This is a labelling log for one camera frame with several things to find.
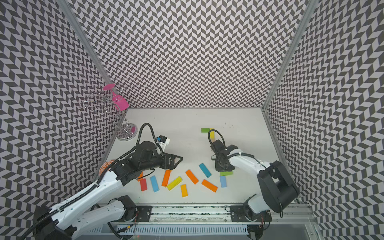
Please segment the teal block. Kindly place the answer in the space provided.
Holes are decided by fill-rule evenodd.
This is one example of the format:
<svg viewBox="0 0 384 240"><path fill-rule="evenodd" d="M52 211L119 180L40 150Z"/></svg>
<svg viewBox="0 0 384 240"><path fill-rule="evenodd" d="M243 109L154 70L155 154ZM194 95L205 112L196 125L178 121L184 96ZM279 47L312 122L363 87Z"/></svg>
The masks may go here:
<svg viewBox="0 0 384 240"><path fill-rule="evenodd" d="M204 173L204 175L209 178L212 176L211 172L208 170L208 168L206 167L206 165L204 163L201 163L199 165L199 168L201 169L201 171Z"/></svg>

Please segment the yellow block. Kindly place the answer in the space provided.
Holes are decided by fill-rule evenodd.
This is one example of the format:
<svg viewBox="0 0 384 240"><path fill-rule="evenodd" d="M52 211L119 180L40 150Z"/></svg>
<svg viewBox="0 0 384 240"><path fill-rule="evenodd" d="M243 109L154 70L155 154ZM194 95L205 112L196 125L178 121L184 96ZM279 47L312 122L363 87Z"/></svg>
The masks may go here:
<svg viewBox="0 0 384 240"><path fill-rule="evenodd" d="M215 141L215 132L214 132L214 129L210 129L210 134L209 134L209 136L210 136L210 140L212 141L212 142L214 142Z"/></svg>

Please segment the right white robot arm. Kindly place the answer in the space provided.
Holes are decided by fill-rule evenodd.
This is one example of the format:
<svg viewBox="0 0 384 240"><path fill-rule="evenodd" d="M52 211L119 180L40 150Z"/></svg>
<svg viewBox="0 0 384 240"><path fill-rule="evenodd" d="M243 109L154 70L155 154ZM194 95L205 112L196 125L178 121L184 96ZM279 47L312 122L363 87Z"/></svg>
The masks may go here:
<svg viewBox="0 0 384 240"><path fill-rule="evenodd" d="M290 172L280 161L273 163L258 160L235 145L226 146L222 134L208 131L208 141L214 152L215 169L219 173L241 169L258 179L261 192L243 203L243 216L249 222L270 222L270 211L283 217L284 209L300 194Z"/></svg>

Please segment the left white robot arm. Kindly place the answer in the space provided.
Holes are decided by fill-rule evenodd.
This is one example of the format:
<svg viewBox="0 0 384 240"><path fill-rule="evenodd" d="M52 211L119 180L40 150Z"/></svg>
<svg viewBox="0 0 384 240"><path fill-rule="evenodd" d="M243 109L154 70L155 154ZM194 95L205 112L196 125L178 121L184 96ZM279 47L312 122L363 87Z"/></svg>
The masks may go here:
<svg viewBox="0 0 384 240"><path fill-rule="evenodd" d="M153 135L151 142L141 141L145 127L149 127ZM169 144L167 137L156 137L154 134L152 125L144 123L132 149L108 165L95 182L69 199L50 208L38 207L33 225L20 238L24 240L33 234L37 240L71 240L98 224L136 218L136 205L129 196L119 197L115 202L96 210L91 210L91 207L131 181L142 180L142 172L149 170L153 173L157 168L174 170L183 161L181 156L165 153Z"/></svg>

